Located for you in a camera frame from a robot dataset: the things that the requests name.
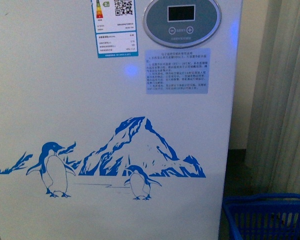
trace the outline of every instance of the wall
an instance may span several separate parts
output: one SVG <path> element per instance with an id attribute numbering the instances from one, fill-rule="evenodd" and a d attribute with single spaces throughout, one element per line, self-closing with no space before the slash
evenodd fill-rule
<path id="1" fill-rule="evenodd" d="M 257 69 L 270 0 L 244 0 L 229 149 L 246 149 Z"/>

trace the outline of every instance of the curtain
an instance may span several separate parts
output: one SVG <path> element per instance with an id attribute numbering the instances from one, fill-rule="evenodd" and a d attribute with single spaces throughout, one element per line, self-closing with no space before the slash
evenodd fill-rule
<path id="1" fill-rule="evenodd" d="M 270 0 L 246 150 L 255 192 L 300 194 L 300 0 Z"/>

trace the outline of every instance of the blue basket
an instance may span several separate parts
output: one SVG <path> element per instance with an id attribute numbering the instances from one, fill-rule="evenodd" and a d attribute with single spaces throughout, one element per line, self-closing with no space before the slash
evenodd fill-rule
<path id="1" fill-rule="evenodd" d="M 300 194 L 225 197 L 231 240 L 300 240 Z"/>

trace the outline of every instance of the penguin illustration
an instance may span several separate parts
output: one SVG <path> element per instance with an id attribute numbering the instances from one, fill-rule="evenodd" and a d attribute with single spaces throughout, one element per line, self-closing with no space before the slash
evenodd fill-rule
<path id="1" fill-rule="evenodd" d="M 130 184 L 135 200 L 149 200 L 151 198 L 151 184 L 158 184 L 162 187 L 159 182 L 150 179 L 141 167 L 130 165 L 126 169 L 131 171 L 132 174 L 130 175 L 130 178 L 124 182 L 124 185 Z"/>
<path id="2" fill-rule="evenodd" d="M 39 171 L 46 187 L 46 194 L 50 194 L 50 197 L 54 198 L 59 197 L 57 193 L 62 194 L 61 197 L 64 198 L 71 197 L 66 194 L 68 189 L 67 173 L 76 175 L 74 169 L 66 165 L 57 155 L 57 152 L 63 148 L 56 142 L 45 143 L 42 146 L 39 162 L 26 172 L 28 175 L 33 171 Z"/>

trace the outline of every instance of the blue light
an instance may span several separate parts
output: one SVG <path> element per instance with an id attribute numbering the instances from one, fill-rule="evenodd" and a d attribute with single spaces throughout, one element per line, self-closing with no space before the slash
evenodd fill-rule
<path id="1" fill-rule="evenodd" d="M 135 77 L 138 74 L 138 71 L 138 67 L 133 64 L 129 64 L 124 68 L 124 72 L 128 77 Z"/>
<path id="2" fill-rule="evenodd" d="M 236 20 L 232 23 L 230 27 L 230 36 L 231 36 L 231 43 L 232 46 L 236 49 L 238 47 L 239 41 L 239 20 Z"/>

